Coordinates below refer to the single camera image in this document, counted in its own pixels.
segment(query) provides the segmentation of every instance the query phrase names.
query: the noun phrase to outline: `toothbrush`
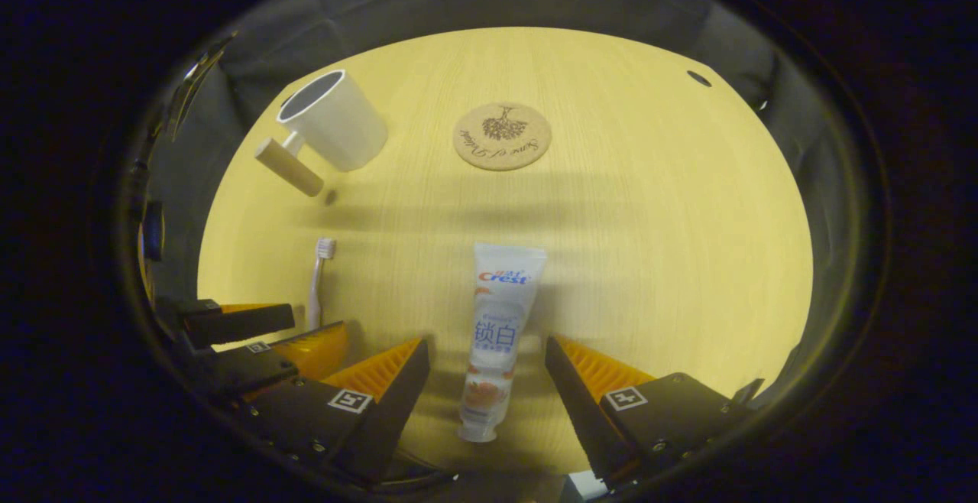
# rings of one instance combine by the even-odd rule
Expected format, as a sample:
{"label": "toothbrush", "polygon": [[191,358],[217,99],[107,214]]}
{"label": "toothbrush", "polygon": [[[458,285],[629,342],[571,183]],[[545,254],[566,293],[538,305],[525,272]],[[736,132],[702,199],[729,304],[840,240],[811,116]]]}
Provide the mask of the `toothbrush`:
{"label": "toothbrush", "polygon": [[322,270],[322,260],[332,260],[336,250],[336,239],[320,238],[316,242],[316,266],[312,271],[312,284],[309,286],[309,303],[306,305],[306,331],[318,329],[320,324],[319,306],[319,274]]}

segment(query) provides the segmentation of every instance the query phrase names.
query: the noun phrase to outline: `white mug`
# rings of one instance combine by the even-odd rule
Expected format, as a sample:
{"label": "white mug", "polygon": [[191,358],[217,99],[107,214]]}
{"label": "white mug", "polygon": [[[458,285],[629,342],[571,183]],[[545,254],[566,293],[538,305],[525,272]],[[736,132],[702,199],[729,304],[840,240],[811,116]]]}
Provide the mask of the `white mug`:
{"label": "white mug", "polygon": [[345,69],[329,71],[298,89],[276,118],[291,134],[283,145],[268,138],[255,158],[309,196],[322,189],[322,180],[296,156],[303,144],[346,172],[377,156],[387,141],[387,126]]}

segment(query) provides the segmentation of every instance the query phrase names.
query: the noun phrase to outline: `wooden table surface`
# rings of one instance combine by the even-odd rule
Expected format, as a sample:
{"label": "wooden table surface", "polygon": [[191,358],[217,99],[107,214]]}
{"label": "wooden table surface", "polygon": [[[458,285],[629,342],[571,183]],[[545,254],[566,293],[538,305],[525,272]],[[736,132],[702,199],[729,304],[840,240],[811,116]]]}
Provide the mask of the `wooden table surface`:
{"label": "wooden table surface", "polygon": [[[389,138],[348,173],[304,148],[301,161],[325,180],[320,196],[307,197],[254,150],[263,138],[289,134],[275,121],[282,102],[335,68],[360,84]],[[544,114],[553,133],[547,154],[510,172],[458,157],[455,121],[487,102],[522,102]],[[800,339],[811,297],[801,197],[755,113],[698,62],[579,31],[419,37],[284,88],[218,189],[199,297],[289,302],[301,325],[320,237],[336,239],[322,274],[322,317],[351,324],[350,361],[429,339],[431,374],[401,448],[446,467],[589,468],[544,368],[550,332],[656,377],[682,371],[732,395],[754,378],[773,381]],[[475,242],[549,253],[520,340],[510,411],[498,440],[481,445],[455,436]]]}

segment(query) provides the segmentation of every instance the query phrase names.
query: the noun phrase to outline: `toothpaste tube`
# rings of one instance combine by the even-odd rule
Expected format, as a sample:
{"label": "toothpaste tube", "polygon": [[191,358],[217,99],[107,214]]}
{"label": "toothpaste tube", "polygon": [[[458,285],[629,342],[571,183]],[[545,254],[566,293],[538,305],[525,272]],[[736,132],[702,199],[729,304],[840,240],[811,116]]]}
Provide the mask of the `toothpaste tube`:
{"label": "toothpaste tube", "polygon": [[546,262],[542,249],[475,244],[475,330],[458,428],[463,440],[496,439],[510,406],[517,343]]}

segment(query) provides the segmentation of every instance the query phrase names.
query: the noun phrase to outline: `toothbrush handle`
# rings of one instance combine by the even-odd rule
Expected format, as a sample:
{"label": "toothbrush handle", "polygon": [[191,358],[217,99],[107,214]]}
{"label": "toothbrush handle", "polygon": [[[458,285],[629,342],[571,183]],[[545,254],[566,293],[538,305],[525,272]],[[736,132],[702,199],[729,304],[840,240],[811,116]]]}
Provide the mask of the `toothbrush handle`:
{"label": "toothbrush handle", "polygon": [[322,270],[322,259],[316,259],[312,271],[312,284],[309,286],[309,302],[306,305],[306,331],[319,328],[319,273]]}

